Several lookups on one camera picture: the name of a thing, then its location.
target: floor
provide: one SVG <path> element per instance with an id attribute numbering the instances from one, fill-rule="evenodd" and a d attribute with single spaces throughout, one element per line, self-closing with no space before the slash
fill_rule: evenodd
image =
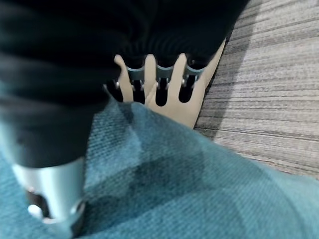
<path id="1" fill-rule="evenodd" d="M 195 129 L 281 171 L 319 179 L 319 3 L 252 0 Z"/>

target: silver metal cylinder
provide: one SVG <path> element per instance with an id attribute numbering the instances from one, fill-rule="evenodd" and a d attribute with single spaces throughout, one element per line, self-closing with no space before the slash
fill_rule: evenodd
<path id="1" fill-rule="evenodd" d="M 27 168 L 12 165 L 14 174 L 24 190 L 43 198 L 49 216 L 44 208 L 30 201 L 29 213 L 41 220 L 61 238 L 73 238 L 78 234 L 83 221 L 84 158 L 70 163 L 47 167 Z"/>

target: teal fabric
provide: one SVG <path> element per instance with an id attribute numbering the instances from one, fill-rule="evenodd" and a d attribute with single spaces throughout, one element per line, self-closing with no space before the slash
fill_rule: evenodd
<path id="1" fill-rule="evenodd" d="M 87 155 L 83 239 L 318 239 L 319 183 L 112 101 Z M 0 159 L 0 239 L 52 239 Z"/>

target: beige finger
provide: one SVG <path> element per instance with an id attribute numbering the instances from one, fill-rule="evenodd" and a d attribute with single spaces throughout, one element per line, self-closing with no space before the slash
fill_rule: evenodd
<path id="1" fill-rule="evenodd" d="M 116 55 L 114 61 L 121 67 L 122 70 L 119 76 L 119 84 L 123 95 L 123 102 L 132 102 L 133 90 L 124 60 L 120 55 Z"/>

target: striped carpet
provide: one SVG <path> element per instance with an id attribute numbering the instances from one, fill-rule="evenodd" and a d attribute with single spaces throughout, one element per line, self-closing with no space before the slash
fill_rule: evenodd
<path id="1" fill-rule="evenodd" d="M 252 0 L 195 129 L 281 171 L 319 179 L 319 4 Z"/>

